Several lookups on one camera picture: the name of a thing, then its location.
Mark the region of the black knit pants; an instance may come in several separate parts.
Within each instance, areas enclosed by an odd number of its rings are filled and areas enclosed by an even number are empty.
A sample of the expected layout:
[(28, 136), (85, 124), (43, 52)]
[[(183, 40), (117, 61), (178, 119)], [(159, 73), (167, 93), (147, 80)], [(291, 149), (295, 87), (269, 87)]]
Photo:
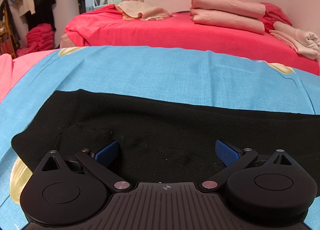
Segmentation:
[(48, 151), (71, 157), (117, 142), (110, 170), (126, 180), (200, 183), (223, 169), (217, 140), (265, 155), (283, 149), (319, 181), (319, 116), (311, 114), (55, 91), (11, 145), (35, 170)]

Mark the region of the wooden shelf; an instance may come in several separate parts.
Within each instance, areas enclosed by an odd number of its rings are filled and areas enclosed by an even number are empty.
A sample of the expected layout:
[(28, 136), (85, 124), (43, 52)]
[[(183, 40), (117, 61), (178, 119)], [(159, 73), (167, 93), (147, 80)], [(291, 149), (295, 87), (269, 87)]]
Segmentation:
[(14, 19), (9, 7), (8, 0), (1, 3), (1, 54), (9, 54), (13, 59), (17, 58), (16, 52), (20, 47)]

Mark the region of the cream folded blanket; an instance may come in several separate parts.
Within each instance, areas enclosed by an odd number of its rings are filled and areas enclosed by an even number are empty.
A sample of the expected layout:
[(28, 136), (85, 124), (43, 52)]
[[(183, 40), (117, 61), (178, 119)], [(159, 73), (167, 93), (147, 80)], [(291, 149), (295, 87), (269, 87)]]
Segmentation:
[(289, 45), (296, 53), (319, 61), (319, 37), (309, 31), (294, 28), (285, 23), (276, 21), (269, 33)]

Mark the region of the red crumpled cloth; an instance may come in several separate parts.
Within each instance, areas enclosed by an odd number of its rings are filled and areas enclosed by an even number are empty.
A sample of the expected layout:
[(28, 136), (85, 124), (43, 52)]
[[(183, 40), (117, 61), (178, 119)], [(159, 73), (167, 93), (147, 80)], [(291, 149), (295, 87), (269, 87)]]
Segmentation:
[(264, 24), (266, 32), (273, 29), (273, 24), (276, 21), (292, 26), (291, 20), (280, 7), (266, 2), (262, 2), (261, 4), (265, 6), (265, 14), (259, 20)]

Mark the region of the red folded cloth pile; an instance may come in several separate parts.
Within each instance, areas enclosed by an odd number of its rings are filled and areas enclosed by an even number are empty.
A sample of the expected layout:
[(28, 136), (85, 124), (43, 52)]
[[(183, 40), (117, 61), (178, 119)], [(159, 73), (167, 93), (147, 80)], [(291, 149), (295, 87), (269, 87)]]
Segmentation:
[(17, 56), (46, 51), (54, 48), (54, 31), (50, 24), (43, 23), (26, 34), (27, 46), (17, 50)]

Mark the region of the blue floral bed sheet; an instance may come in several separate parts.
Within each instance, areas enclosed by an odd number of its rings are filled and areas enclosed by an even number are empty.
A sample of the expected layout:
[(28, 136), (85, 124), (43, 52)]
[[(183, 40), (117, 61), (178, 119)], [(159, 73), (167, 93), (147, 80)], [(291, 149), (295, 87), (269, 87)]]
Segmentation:
[(319, 114), (319, 76), (282, 64), (181, 48), (56, 49), (1, 101), (1, 229), (27, 221), (9, 194), (11, 139), (56, 90), (84, 89), (176, 103)]

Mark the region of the beige towel on bed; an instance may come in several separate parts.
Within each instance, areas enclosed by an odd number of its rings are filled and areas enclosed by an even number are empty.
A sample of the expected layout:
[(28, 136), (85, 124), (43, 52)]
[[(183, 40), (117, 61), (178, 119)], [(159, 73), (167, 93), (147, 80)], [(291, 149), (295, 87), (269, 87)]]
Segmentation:
[(124, 20), (163, 20), (172, 17), (172, 13), (158, 6), (140, 1), (123, 1), (116, 6)]

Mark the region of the pink bed cover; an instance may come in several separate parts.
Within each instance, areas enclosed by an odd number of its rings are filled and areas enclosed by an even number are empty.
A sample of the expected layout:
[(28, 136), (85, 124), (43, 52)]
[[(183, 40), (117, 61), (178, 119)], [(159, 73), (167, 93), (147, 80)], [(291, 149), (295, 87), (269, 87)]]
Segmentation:
[(33, 52), (15, 59), (7, 53), (2, 54), (0, 57), (0, 101), (5, 98), (31, 67), (55, 51), (55, 49), (52, 49), (49, 51)]

